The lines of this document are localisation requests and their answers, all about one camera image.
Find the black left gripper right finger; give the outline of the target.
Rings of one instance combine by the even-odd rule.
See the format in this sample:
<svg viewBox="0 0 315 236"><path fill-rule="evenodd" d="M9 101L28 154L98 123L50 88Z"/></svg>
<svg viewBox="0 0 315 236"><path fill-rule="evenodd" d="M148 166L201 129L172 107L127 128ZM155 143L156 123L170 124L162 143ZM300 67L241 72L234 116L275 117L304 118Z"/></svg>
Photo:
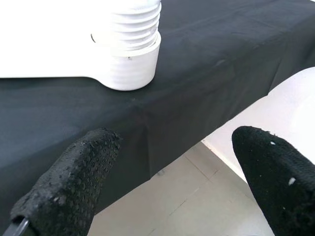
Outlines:
<svg viewBox="0 0 315 236"><path fill-rule="evenodd" d="M285 139L252 126L232 133L251 192L276 236L315 234L315 166Z"/></svg>

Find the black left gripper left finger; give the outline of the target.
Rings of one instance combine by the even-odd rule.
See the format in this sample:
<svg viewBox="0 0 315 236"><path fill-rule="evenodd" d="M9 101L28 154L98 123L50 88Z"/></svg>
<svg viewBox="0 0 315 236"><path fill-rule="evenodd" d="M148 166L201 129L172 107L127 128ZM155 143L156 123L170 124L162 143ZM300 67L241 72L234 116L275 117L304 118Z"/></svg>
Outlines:
<svg viewBox="0 0 315 236"><path fill-rule="evenodd" d="M11 236L86 236L121 137L106 128L72 143L13 206Z"/></svg>

